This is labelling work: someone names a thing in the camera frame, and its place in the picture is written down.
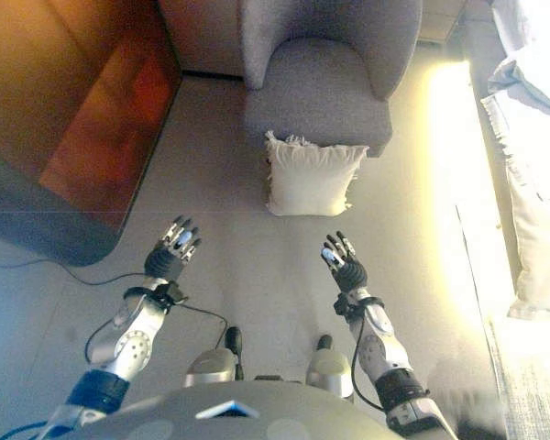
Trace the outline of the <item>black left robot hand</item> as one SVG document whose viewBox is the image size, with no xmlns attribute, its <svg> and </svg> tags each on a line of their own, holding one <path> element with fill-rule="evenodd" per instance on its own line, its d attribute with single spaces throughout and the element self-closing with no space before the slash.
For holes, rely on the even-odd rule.
<svg viewBox="0 0 550 440">
<path fill-rule="evenodd" d="M 148 253 L 144 271 L 148 277 L 176 281 L 189 264 L 202 239 L 191 218 L 179 215 Z"/>
</svg>

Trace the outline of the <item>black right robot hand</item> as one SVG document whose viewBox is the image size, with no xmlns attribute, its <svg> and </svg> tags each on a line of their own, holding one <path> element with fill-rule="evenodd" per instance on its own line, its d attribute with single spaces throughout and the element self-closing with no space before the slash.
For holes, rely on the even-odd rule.
<svg viewBox="0 0 550 440">
<path fill-rule="evenodd" d="M 326 236 L 320 256 L 341 292 L 367 286 L 367 270 L 358 260 L 354 246 L 341 231 L 337 231 L 334 236 Z"/>
</svg>

